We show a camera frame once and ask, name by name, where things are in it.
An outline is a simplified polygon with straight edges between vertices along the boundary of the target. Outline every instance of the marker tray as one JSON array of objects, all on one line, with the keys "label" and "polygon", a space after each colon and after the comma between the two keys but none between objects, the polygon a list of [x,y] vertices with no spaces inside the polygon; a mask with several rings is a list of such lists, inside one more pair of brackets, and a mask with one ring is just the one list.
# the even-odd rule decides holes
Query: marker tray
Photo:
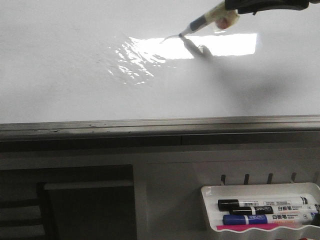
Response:
[{"label": "marker tray", "polygon": [[299,228],[278,226],[271,230],[249,228],[244,231],[229,229],[217,230],[223,225],[223,216],[228,211],[219,211],[219,199],[261,199],[301,196],[314,203],[320,203],[320,188],[315,183],[255,184],[255,185],[219,185],[201,188],[203,212],[210,239],[213,240],[298,240],[301,238],[319,239],[320,227],[303,225]]}]

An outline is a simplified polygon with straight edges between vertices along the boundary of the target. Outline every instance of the wet surface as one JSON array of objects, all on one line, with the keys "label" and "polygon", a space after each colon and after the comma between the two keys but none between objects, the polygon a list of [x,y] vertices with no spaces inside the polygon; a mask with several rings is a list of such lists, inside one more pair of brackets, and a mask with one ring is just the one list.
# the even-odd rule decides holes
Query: wet surface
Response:
[{"label": "wet surface", "polygon": [[219,1],[1,3],[0,123],[320,114],[320,4],[161,43]]}]

